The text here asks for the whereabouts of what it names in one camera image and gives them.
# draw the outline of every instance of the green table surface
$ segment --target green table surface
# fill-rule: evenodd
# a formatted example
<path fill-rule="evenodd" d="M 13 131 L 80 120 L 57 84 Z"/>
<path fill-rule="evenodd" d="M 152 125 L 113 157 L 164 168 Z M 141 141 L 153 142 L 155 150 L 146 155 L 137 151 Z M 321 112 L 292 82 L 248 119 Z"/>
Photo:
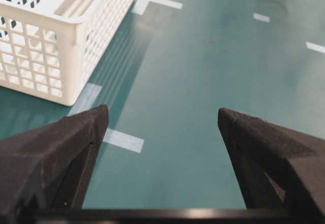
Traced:
<path fill-rule="evenodd" d="M 89 80 L 109 127 L 144 146 L 103 143 L 84 208 L 245 208 L 220 107 L 325 138 L 325 54 L 306 47 L 325 45 L 323 0 L 172 1 L 130 9 Z M 0 139 L 71 109 L 6 88 L 0 108 Z"/>

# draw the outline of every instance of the white plastic basket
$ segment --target white plastic basket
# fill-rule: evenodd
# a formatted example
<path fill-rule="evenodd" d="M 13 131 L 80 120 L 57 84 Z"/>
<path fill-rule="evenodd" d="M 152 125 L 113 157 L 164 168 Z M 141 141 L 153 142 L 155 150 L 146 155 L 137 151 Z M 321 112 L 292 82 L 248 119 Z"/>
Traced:
<path fill-rule="evenodd" d="M 0 0 L 0 86 L 73 105 L 133 0 Z"/>

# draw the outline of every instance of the basket rim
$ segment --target basket rim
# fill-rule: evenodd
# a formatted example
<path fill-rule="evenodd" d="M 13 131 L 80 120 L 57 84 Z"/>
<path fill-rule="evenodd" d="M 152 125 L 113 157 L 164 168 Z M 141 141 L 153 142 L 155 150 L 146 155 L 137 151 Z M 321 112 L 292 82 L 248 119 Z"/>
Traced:
<path fill-rule="evenodd" d="M 0 0 L 0 10 L 1 10 L 1 6 L 7 6 L 7 7 L 12 7 L 15 9 L 20 9 L 22 11 L 27 11 L 29 13 L 33 13 L 33 14 L 37 14 L 37 15 L 41 15 L 44 17 L 48 17 L 57 21 L 61 21 L 64 23 L 68 23 L 68 24 L 80 24 L 85 22 L 87 19 L 89 19 L 93 13 L 96 11 L 98 5 L 102 2 L 102 0 L 94 0 L 91 5 L 89 6 L 88 10 L 82 14 L 79 17 L 63 17 L 63 16 L 59 16 L 53 13 L 42 13 L 41 11 L 36 11 L 31 7 L 28 6 L 22 6 L 16 3 L 12 3 L 9 2 L 7 0 Z"/>

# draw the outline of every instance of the white tape strip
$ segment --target white tape strip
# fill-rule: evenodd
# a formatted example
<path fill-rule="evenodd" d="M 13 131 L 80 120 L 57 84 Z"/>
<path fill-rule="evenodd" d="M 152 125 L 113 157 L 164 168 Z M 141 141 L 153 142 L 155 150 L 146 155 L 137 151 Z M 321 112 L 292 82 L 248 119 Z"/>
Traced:
<path fill-rule="evenodd" d="M 80 112 L 89 110 L 95 102 L 97 96 L 100 94 L 102 87 L 96 84 L 87 83 L 83 91 L 79 95 L 76 103 L 71 108 L 68 116 L 78 114 Z"/>
<path fill-rule="evenodd" d="M 270 22 L 270 17 L 264 16 L 258 13 L 254 13 L 253 15 L 254 19 L 262 21 L 262 22 Z"/>
<path fill-rule="evenodd" d="M 148 5 L 148 0 L 138 0 L 135 6 L 133 7 L 132 12 L 138 15 L 143 15 Z"/>
<path fill-rule="evenodd" d="M 139 139 L 112 129 L 107 129 L 103 141 L 108 144 L 134 151 L 136 153 L 141 153 L 144 144 L 143 139 Z"/>
<path fill-rule="evenodd" d="M 321 45 L 316 45 L 310 42 L 306 42 L 307 48 L 310 50 L 318 51 L 325 54 L 325 47 Z"/>
<path fill-rule="evenodd" d="M 174 2 L 170 0 L 138 0 L 132 10 L 133 13 L 138 15 L 143 15 L 146 11 L 148 4 L 150 2 L 157 3 L 160 5 L 164 5 L 171 8 L 182 9 L 183 4 L 179 2 Z"/>

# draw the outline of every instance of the basket grid hole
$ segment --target basket grid hole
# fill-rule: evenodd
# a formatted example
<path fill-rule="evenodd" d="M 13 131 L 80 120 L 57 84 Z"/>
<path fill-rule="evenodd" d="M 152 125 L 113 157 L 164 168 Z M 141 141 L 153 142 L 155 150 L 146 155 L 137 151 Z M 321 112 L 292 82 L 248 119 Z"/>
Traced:
<path fill-rule="evenodd" d="M 15 46 L 15 52 L 16 55 L 23 57 L 23 58 L 27 58 L 27 49 L 24 47 L 20 47 L 20 46 Z"/>
<path fill-rule="evenodd" d="M 25 37 L 22 35 L 12 34 L 12 40 L 13 40 L 14 44 L 17 44 L 17 45 L 25 46 L 25 44 L 26 44 Z"/>
<path fill-rule="evenodd" d="M 38 63 L 33 63 L 33 69 L 35 72 L 38 72 L 38 73 L 45 73 L 45 67 L 41 64 L 38 64 Z"/>
<path fill-rule="evenodd" d="M 36 39 L 31 39 L 29 38 L 29 47 L 31 49 L 35 49 L 35 50 L 41 50 L 42 49 L 42 43 L 39 40 Z"/>
<path fill-rule="evenodd" d="M 29 61 L 28 60 L 24 60 L 24 59 L 17 59 L 17 63 L 21 68 L 26 68 L 26 69 L 30 69 L 29 68 Z"/>
<path fill-rule="evenodd" d="M 0 51 L 12 53 L 11 45 L 0 41 Z"/>
<path fill-rule="evenodd" d="M 53 67 L 59 67 L 60 66 L 60 62 L 59 60 L 54 57 L 54 56 L 46 56 L 47 58 L 47 64 Z"/>
<path fill-rule="evenodd" d="M 34 83 L 32 81 L 22 79 L 22 85 L 26 88 L 34 89 Z"/>
<path fill-rule="evenodd" d="M 38 37 L 38 38 L 40 37 L 40 28 L 39 27 L 27 24 L 26 31 L 27 31 L 27 34 L 30 36 L 34 36 L 34 37 Z"/>
<path fill-rule="evenodd" d="M 0 16 L 0 27 L 6 28 L 6 20 L 2 16 Z"/>
<path fill-rule="evenodd" d="M 44 38 L 48 41 L 52 41 L 56 43 L 57 35 L 54 31 L 44 30 Z"/>
<path fill-rule="evenodd" d="M 58 50 L 57 45 L 52 45 L 52 44 L 45 43 L 45 50 L 46 50 L 46 53 L 49 53 L 49 54 L 52 54 L 52 55 L 58 55 L 59 54 L 59 50 Z"/>
<path fill-rule="evenodd" d="M 52 87 L 56 87 L 56 88 L 61 88 L 62 87 L 62 83 L 60 80 L 54 79 L 54 78 L 50 78 L 50 85 Z"/>
<path fill-rule="evenodd" d="M 2 54 L 3 61 L 8 64 L 14 65 L 14 57 L 8 54 Z"/>
<path fill-rule="evenodd" d="M 9 19 L 9 23 L 10 23 L 11 30 L 18 32 L 18 33 L 24 32 L 21 22 Z"/>
<path fill-rule="evenodd" d="M 19 78 L 13 75 L 8 75 L 8 80 L 10 83 L 20 85 Z"/>
<path fill-rule="evenodd" d="M 7 42 L 9 41 L 9 35 L 7 31 L 0 29 L 0 40 Z"/>
<path fill-rule="evenodd" d="M 49 88 L 48 86 L 44 85 L 44 84 L 40 84 L 40 83 L 37 83 L 36 84 L 36 88 L 39 92 L 43 92 L 43 93 L 48 93 L 49 92 Z"/>
<path fill-rule="evenodd" d="M 49 75 L 51 77 L 56 77 L 56 78 L 60 78 L 61 77 L 61 74 L 60 74 L 60 70 L 59 69 L 48 68 L 48 72 L 49 72 Z"/>
<path fill-rule="evenodd" d="M 17 69 L 14 66 L 12 66 L 12 65 L 5 65 L 5 67 L 6 67 L 6 72 L 7 73 L 10 73 L 10 74 L 13 74 L 13 75 L 17 75 L 18 74 Z"/>
<path fill-rule="evenodd" d="M 20 69 L 20 75 L 23 78 L 32 79 L 32 76 L 31 76 L 31 72 L 30 71 L 27 71 L 27 70 L 24 70 L 24 69 Z"/>
<path fill-rule="evenodd" d="M 47 84 L 46 77 L 41 74 L 35 74 L 35 81 L 43 84 Z"/>
<path fill-rule="evenodd" d="M 30 55 L 31 55 L 31 58 L 33 61 L 37 61 L 40 63 L 44 62 L 43 54 L 36 52 L 36 51 L 31 51 Z"/>

